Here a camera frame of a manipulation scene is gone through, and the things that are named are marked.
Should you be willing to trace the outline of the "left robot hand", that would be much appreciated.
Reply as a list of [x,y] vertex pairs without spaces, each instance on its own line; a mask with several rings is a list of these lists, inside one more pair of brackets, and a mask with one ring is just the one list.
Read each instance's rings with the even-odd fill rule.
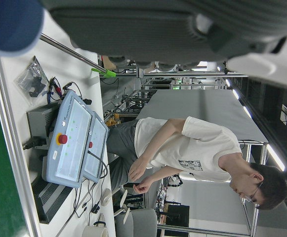
[[225,61],[287,88],[287,0],[43,0],[78,47],[147,67]]

